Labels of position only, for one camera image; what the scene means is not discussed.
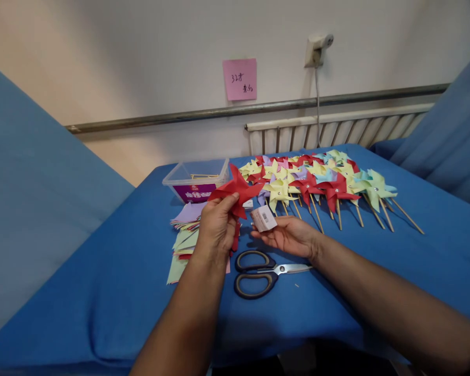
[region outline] white wall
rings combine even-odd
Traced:
[[[63,125],[232,105],[221,61],[255,57],[258,99],[315,95],[306,38],[333,33],[321,95],[452,81],[470,60],[470,0],[3,0],[0,70]],[[248,121],[79,138],[133,184],[179,159],[249,153]]]

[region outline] forearm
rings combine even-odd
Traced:
[[[387,269],[322,237],[312,263],[414,364],[439,373],[470,368],[470,320]]]
[[[206,373],[227,259],[226,252],[206,250],[202,245],[195,249],[131,375]]]

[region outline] purple label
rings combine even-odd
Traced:
[[[209,198],[210,194],[216,189],[215,184],[173,185],[173,187],[186,203],[205,202]]]

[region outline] cable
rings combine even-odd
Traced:
[[[319,107],[320,107],[320,95],[319,95],[319,67],[315,68],[315,88],[317,91],[317,128],[319,131],[319,134],[317,136],[317,147],[322,147],[320,145],[320,136],[322,135],[321,129],[320,129],[320,123],[319,123]]]

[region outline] scissor blade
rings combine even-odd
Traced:
[[[299,272],[306,272],[313,268],[311,265],[305,264],[287,264],[287,265],[280,265],[280,267],[284,267],[285,271],[282,273],[299,273]]]

